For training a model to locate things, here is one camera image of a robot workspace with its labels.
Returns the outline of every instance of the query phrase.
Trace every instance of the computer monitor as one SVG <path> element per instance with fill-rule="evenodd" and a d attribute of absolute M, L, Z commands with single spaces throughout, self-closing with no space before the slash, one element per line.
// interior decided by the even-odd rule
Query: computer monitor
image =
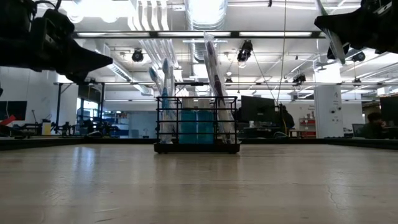
<path fill-rule="evenodd" d="M 398 96 L 381 97 L 381 116 L 391 126 L 398 126 Z"/>
<path fill-rule="evenodd" d="M 243 121 L 275 122 L 275 101 L 273 99 L 242 96 Z"/>

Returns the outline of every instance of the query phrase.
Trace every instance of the red object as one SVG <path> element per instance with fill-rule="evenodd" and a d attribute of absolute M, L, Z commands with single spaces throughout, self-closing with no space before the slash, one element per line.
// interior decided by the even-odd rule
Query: red object
<path fill-rule="evenodd" d="M 14 115 L 11 115 L 8 119 L 5 119 L 4 121 L 0 122 L 0 125 L 8 125 L 11 122 L 15 121 L 17 118 Z"/>

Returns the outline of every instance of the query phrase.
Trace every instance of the ceiling duct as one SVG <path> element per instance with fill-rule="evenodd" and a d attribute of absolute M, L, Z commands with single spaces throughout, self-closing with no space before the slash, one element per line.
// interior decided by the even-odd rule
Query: ceiling duct
<path fill-rule="evenodd" d="M 184 0 L 185 17 L 190 30 L 221 30 L 228 0 Z M 192 44 L 193 57 L 203 63 L 205 44 Z"/>

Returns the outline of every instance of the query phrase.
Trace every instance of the floor surface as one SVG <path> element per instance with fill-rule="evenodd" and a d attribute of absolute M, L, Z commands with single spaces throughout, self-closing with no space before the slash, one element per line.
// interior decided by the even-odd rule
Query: floor surface
<path fill-rule="evenodd" d="M 398 151 L 151 145 L 0 152 L 0 223 L 398 223 Z"/>

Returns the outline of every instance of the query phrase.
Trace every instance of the white pillar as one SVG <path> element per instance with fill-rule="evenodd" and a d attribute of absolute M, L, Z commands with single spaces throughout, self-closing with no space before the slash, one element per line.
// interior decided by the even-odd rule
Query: white pillar
<path fill-rule="evenodd" d="M 340 65 L 333 64 L 314 73 L 315 82 L 341 82 Z M 317 138 L 343 137 L 343 112 L 341 110 L 340 86 L 316 86 L 315 90 L 315 124 Z"/>

